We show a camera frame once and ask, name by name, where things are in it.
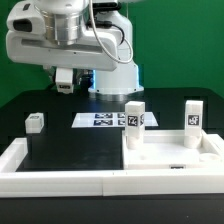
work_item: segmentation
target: black cable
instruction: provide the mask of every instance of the black cable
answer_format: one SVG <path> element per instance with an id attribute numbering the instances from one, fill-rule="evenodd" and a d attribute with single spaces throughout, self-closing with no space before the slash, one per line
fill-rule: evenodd
<path id="1" fill-rule="evenodd" d="M 110 22 L 110 21 L 97 21 L 97 20 L 96 20 L 95 23 L 96 23 L 96 28 L 109 29 L 109 28 L 111 28 L 112 26 L 113 26 L 113 27 L 116 27 L 116 28 L 119 29 L 119 30 L 121 31 L 121 33 L 122 33 L 122 39 L 121 39 L 121 43 L 120 43 L 120 45 L 124 42 L 124 39 L 125 39 L 125 33 L 124 33 L 124 30 L 123 30 L 121 27 L 119 27 L 119 26 L 113 24 L 113 23 Z M 90 21 L 87 22 L 87 26 L 92 27 L 92 24 L 91 24 Z"/>
<path id="2" fill-rule="evenodd" d="M 117 25 L 115 25 L 115 24 L 112 24 L 112 26 L 113 26 L 113 27 L 116 27 L 117 29 L 119 29 L 119 30 L 121 31 L 121 33 L 122 33 L 122 39 L 121 39 L 121 43 L 120 43 L 120 45 L 123 44 L 123 42 L 124 42 L 124 38 L 125 38 L 124 30 L 123 30 L 121 27 L 119 27 L 119 26 L 117 26 Z"/>

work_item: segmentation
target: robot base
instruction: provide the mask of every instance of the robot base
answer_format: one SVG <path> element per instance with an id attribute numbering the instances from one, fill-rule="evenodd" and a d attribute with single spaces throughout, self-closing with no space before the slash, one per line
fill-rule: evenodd
<path id="1" fill-rule="evenodd" d="M 95 89 L 89 88 L 89 97 L 105 101 L 127 101 L 144 95 L 144 88 L 139 87 L 135 92 L 129 94 L 102 94 Z"/>

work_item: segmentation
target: black table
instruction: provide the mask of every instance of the black table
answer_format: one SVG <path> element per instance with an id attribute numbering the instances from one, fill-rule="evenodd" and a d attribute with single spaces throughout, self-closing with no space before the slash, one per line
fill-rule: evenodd
<path id="1" fill-rule="evenodd" d="M 186 100 L 203 100 L 203 129 L 224 137 L 224 99 L 208 89 L 146 89 L 146 111 L 159 127 L 183 129 Z M 29 153 L 17 172 L 119 170 L 123 128 L 72 129 L 76 113 L 124 112 L 126 102 L 89 99 L 77 91 L 28 91 L 0 110 L 0 152 L 16 137 L 24 137 L 25 119 L 43 112 L 45 128 L 29 135 Z M 222 223 L 224 194 L 148 195 L 122 197 L 0 199 L 1 223 Z"/>

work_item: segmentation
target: white rectangular block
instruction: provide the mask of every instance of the white rectangular block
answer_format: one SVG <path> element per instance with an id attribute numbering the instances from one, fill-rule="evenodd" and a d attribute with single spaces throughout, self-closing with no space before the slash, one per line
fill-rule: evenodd
<path id="1" fill-rule="evenodd" d="M 43 113 L 33 113 L 25 121 L 26 133 L 40 133 L 44 127 L 44 114 Z"/>
<path id="2" fill-rule="evenodd" d="M 185 138 L 187 148 L 200 148 L 202 140 L 203 101 L 188 100 L 185 107 Z"/>
<path id="3" fill-rule="evenodd" d="M 185 108 L 185 135 L 201 136 L 203 101 L 188 100 Z"/>
<path id="4" fill-rule="evenodd" d="M 145 102 L 130 101 L 125 104 L 125 134 L 129 149 L 143 144 L 145 132 Z"/>

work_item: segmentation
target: white block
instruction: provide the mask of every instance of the white block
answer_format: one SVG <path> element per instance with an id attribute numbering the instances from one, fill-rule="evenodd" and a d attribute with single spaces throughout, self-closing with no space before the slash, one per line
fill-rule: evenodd
<path id="1" fill-rule="evenodd" d="M 188 100 L 185 107 L 185 139 L 187 148 L 200 148 L 202 136 L 203 101 Z"/>
<path id="2" fill-rule="evenodd" d="M 145 132 L 145 103 L 130 101 L 125 104 L 125 135 L 127 136 L 127 147 L 136 149 L 143 144 Z"/>
<path id="3" fill-rule="evenodd" d="M 57 68 L 56 70 L 56 85 L 58 92 L 73 93 L 73 69 Z"/>
<path id="4" fill-rule="evenodd" d="M 40 133 L 42 128 L 44 127 L 44 114 L 30 114 L 25 121 L 25 126 L 27 134 Z"/>

